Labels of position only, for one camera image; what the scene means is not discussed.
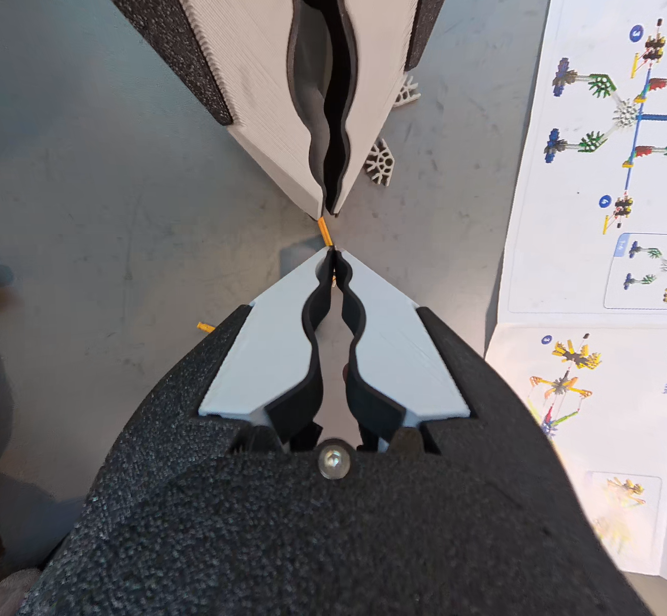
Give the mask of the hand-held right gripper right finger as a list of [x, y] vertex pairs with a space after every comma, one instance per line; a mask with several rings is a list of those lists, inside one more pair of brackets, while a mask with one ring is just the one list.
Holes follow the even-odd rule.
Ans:
[[469, 418], [418, 304], [349, 252], [335, 254], [341, 317], [352, 333], [346, 399], [360, 428], [360, 450], [386, 452], [402, 428]]

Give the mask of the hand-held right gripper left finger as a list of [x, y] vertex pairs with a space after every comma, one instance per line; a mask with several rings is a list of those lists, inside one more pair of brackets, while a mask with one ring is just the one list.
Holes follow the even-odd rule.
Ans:
[[330, 309], [333, 275], [334, 248], [323, 248], [250, 303], [200, 416], [271, 427], [281, 444], [312, 424], [323, 400], [315, 330]]

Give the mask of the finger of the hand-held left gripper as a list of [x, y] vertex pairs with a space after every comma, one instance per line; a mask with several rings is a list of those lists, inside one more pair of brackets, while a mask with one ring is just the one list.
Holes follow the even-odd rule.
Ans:
[[312, 134], [294, 90], [296, 0], [179, 0], [228, 106], [231, 136], [301, 210], [319, 218]]
[[338, 0], [351, 77], [341, 116], [343, 161], [327, 210], [338, 214], [385, 124], [405, 74], [418, 0]]

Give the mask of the grey snowflake connector piece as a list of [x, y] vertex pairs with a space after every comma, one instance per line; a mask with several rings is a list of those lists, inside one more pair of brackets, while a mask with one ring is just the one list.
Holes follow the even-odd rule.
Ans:
[[404, 77], [404, 82], [396, 95], [394, 103], [392, 104], [392, 109], [398, 109], [410, 103], [416, 102], [421, 97], [421, 93], [418, 90], [418, 83], [414, 81], [412, 75], [406, 75]]
[[388, 187], [395, 168], [396, 160], [384, 138], [378, 138], [369, 151], [362, 170], [376, 185]]

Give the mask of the white building instruction sheet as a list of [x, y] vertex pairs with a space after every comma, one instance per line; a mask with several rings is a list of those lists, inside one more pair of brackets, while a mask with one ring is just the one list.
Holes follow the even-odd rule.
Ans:
[[666, 577], [666, 0], [551, 0], [486, 354], [619, 568]]

